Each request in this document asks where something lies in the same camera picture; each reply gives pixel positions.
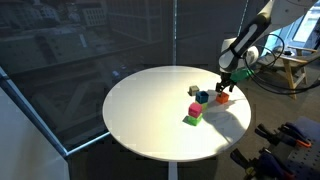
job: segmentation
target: white round table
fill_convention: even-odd
[[[187,162],[215,156],[236,143],[247,130],[251,111],[238,87],[229,101],[215,101],[220,76],[184,66],[163,66],[132,74],[108,93],[104,122],[111,135],[129,150],[156,160]],[[196,85],[209,94],[197,126],[187,123]]]

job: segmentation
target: pink cube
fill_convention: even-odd
[[[190,106],[189,106],[189,116],[192,116],[194,118],[198,118],[199,115],[201,114],[202,112],[202,106],[201,104],[198,104],[198,103],[192,103]]]

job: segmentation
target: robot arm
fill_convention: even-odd
[[[314,0],[270,0],[257,16],[244,28],[237,38],[225,40],[219,58],[221,71],[221,82],[216,85],[216,92],[222,91],[230,86],[232,92],[236,84],[231,80],[232,72],[245,67],[242,56],[247,51],[253,53],[252,64],[258,58],[258,51],[251,47],[264,34],[285,27],[306,13],[314,5]]]

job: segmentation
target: floor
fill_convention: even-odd
[[[309,85],[320,74],[320,62],[307,68]],[[283,79],[271,78],[270,82],[282,83]],[[244,137],[219,156],[202,161],[178,163],[179,180],[229,180],[242,179],[244,170],[234,163],[229,154],[235,148],[247,158],[258,157],[262,147],[269,143],[254,133],[254,128],[263,123],[268,129],[276,129],[284,122],[294,122],[305,116],[320,122],[320,87],[298,94],[297,100],[276,95],[259,88],[254,81],[238,84],[246,95],[252,110],[250,126]],[[138,156],[119,145],[111,136],[77,152],[68,158],[71,180],[166,180],[168,164]]]

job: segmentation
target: cube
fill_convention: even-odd
[[[200,104],[201,106],[202,106],[202,112],[204,111],[204,110],[206,110],[207,109],[207,107],[208,107],[208,103],[203,103],[203,104]]]
[[[190,86],[188,94],[190,96],[195,96],[198,91],[199,91],[198,86]]]
[[[202,112],[202,106],[200,104],[192,103],[189,106],[189,111],[188,111],[189,116],[192,116],[194,118],[198,118],[199,115],[201,114],[201,112]]]
[[[198,125],[201,119],[202,119],[202,113],[199,115],[198,118],[188,116],[188,122],[194,126]]]
[[[209,94],[205,91],[199,91],[197,92],[196,94],[196,101],[199,103],[199,104],[203,104],[203,103],[206,103],[208,102],[208,99],[209,99]]]
[[[216,97],[216,101],[219,102],[220,104],[224,104],[226,102],[228,102],[229,100],[229,95],[225,92],[221,93],[221,96],[219,96],[219,94]]]

